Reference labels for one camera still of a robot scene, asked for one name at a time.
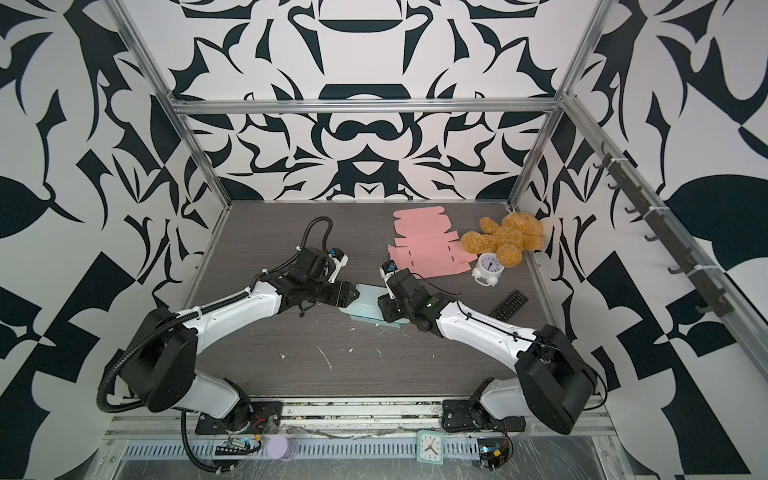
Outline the light blue paper box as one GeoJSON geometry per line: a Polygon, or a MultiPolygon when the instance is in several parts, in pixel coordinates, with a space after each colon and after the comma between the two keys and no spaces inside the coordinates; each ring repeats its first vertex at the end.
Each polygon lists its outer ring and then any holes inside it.
{"type": "Polygon", "coordinates": [[[358,298],[348,307],[340,308],[340,311],[348,315],[352,320],[395,328],[400,328],[402,325],[409,323],[405,318],[394,322],[386,322],[384,320],[378,306],[378,299],[382,295],[388,297],[388,290],[385,287],[358,283],[355,288],[359,293],[358,298]]]}

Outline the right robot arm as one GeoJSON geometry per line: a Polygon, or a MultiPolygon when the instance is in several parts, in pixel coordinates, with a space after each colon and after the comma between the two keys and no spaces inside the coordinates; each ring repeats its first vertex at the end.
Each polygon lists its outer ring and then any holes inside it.
{"type": "Polygon", "coordinates": [[[598,386],[597,372],[558,328],[539,330],[497,320],[443,291],[430,293],[409,269],[380,267],[387,293],[379,308],[387,322],[407,319],[421,332],[455,341],[497,360],[515,377],[492,379],[478,403],[495,420],[531,413],[551,430],[573,430],[598,386]]]}

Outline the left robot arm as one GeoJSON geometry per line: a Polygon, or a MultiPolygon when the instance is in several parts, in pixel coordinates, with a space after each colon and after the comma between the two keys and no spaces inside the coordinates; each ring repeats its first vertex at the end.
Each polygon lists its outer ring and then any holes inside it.
{"type": "Polygon", "coordinates": [[[248,395],[234,382],[200,371],[198,356],[240,329],[292,308],[306,312],[316,304],[351,305],[359,293],[338,278],[347,263],[340,249],[302,247],[286,265],[262,273],[235,294],[180,312],[153,310],[104,375],[97,407],[105,413],[141,407],[199,412],[230,430],[243,429],[253,418],[248,395]]]}

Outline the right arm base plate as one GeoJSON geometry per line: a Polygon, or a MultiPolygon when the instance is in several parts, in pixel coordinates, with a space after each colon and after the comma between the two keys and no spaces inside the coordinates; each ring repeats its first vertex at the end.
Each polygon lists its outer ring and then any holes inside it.
{"type": "Polygon", "coordinates": [[[441,428],[449,433],[461,432],[524,432],[526,419],[522,416],[492,417],[477,400],[453,399],[442,402],[441,428]]]}

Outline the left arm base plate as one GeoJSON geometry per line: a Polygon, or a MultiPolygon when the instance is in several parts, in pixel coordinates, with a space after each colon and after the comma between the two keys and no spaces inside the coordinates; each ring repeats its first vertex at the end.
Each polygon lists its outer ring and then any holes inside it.
{"type": "Polygon", "coordinates": [[[222,419],[201,414],[195,426],[197,435],[262,434],[278,427],[282,419],[280,401],[238,402],[222,419]]]}

